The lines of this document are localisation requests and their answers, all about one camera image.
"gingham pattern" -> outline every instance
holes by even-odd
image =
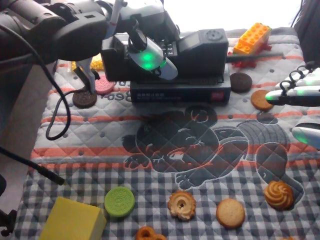
[[[246,118],[237,116],[255,117],[259,114],[250,104],[251,94],[260,88],[272,90],[275,83],[284,80],[292,70],[303,64],[298,38],[284,32],[283,29],[275,29],[269,44],[275,52],[281,51],[285,56],[298,58],[262,61],[255,69],[242,69],[241,72],[251,76],[254,87],[244,94],[232,92],[227,106],[214,107],[218,117],[223,118],[218,118],[217,123],[210,126],[213,131],[239,126],[245,135],[250,133],[247,125],[239,125]],[[233,47],[238,39],[230,33],[227,35],[229,46]],[[236,68],[230,68],[230,74],[236,71]],[[63,67],[58,68],[55,80],[65,89],[82,87],[74,73]],[[123,87],[129,87],[129,83],[116,84],[116,88]],[[127,89],[100,96],[95,106],[89,109],[76,108],[71,98],[71,95],[67,97],[73,116],[70,129],[64,137],[48,141],[45,137],[48,118],[52,116],[59,99],[56,93],[49,94],[43,113],[46,120],[42,121],[38,130],[32,153],[34,162],[53,169],[66,178],[67,183],[57,186],[35,171],[28,172],[12,239],[38,239],[57,196],[103,209],[106,193],[117,186],[132,190],[135,207],[129,216],[121,219],[110,219],[105,213],[107,225],[103,240],[132,240],[137,230],[145,225],[153,227],[168,240],[279,240],[289,236],[296,240],[320,239],[320,154],[315,148],[297,145],[297,140],[290,133],[291,128],[298,123],[318,122],[320,108],[285,105],[275,106],[270,111],[277,116],[277,127],[273,129],[276,132],[282,129],[288,138],[288,142],[283,142],[288,143],[285,172],[289,178],[299,182],[304,191],[293,210],[278,212],[268,206],[263,195],[267,184],[257,173],[256,162],[253,161],[255,155],[250,152],[228,175],[207,180],[201,186],[188,190],[196,200],[196,214],[191,221],[181,222],[172,218],[167,208],[170,195],[179,189],[176,174],[142,167],[133,170],[125,168],[129,153],[123,148],[123,137],[135,137],[137,134],[143,123],[135,117],[159,115],[168,111],[183,113],[190,104],[153,103],[137,107],[131,103]],[[57,118],[65,115],[66,110],[62,105]],[[51,134],[57,134],[63,127],[64,122],[56,122]],[[248,141],[249,144],[263,144],[264,141],[272,142],[272,139],[266,139],[260,134],[259,138],[249,137]],[[110,155],[104,151],[105,148],[116,151],[116,154]],[[216,219],[217,205],[225,198],[237,199],[245,208],[245,222],[236,230],[225,230]]]
[[[124,186],[134,194],[134,209],[121,219],[110,218],[105,213],[107,225],[103,240],[132,240],[137,230],[146,225],[169,240],[266,240],[288,236],[316,240],[320,233],[320,163],[315,160],[304,163],[287,169],[306,193],[293,210],[278,212],[269,207],[263,194],[267,184],[261,180],[254,164],[241,161],[226,177],[188,191],[196,200],[195,217],[188,222],[171,217],[167,208],[169,197],[177,190],[170,173],[126,170],[117,163],[112,167],[104,163],[80,166],[70,163],[55,169],[67,179],[66,185],[57,186],[31,170],[25,182],[13,239],[37,239],[57,196],[103,209],[106,193],[111,188]],[[225,230],[217,221],[217,205],[225,198],[236,199],[245,208],[244,224],[239,229]]]

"red logo on box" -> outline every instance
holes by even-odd
[[[221,101],[224,99],[225,93],[223,91],[213,91],[211,93],[212,101]]]

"pink cookie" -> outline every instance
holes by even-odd
[[[95,90],[97,94],[103,95],[112,92],[115,87],[113,81],[108,81],[105,75],[100,76],[99,80],[95,80]]]

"checkered fabric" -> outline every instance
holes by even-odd
[[[227,32],[229,46],[244,32]],[[285,57],[259,61],[255,69],[229,66],[230,74],[247,73],[252,89],[232,92],[226,106],[132,104],[130,83],[121,81],[89,109],[78,109],[68,95],[70,128],[49,141],[46,129],[60,98],[51,90],[31,159],[65,178],[66,184],[58,186],[34,170],[28,172],[12,239],[38,239],[57,196],[104,209],[107,192],[124,186],[134,194],[134,209],[124,218],[105,212],[103,240],[132,240],[146,225],[168,240],[319,240],[320,153],[298,142],[291,130],[299,123],[319,122],[320,108],[284,105],[262,113],[252,106],[254,91],[273,90],[304,63],[292,28],[274,29],[268,43]],[[55,80],[64,92],[83,86],[65,62],[57,66]],[[62,105],[52,136],[65,122]],[[270,180],[293,188],[293,209],[276,211],[266,203],[263,191]],[[177,190],[196,200],[190,221],[169,213],[168,200]],[[244,206],[240,228],[226,230],[217,221],[217,205],[226,198]]]

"cartoon bear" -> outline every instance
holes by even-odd
[[[241,159],[255,161],[267,184],[284,181],[292,187],[295,203],[301,199],[302,186],[286,174],[287,134],[271,113],[260,113],[256,120],[236,127],[212,128],[217,121],[216,112],[204,106],[153,116],[136,135],[122,139],[123,147],[133,154],[125,167],[135,169],[151,163],[155,171],[175,173],[176,183],[187,190],[226,176]]]

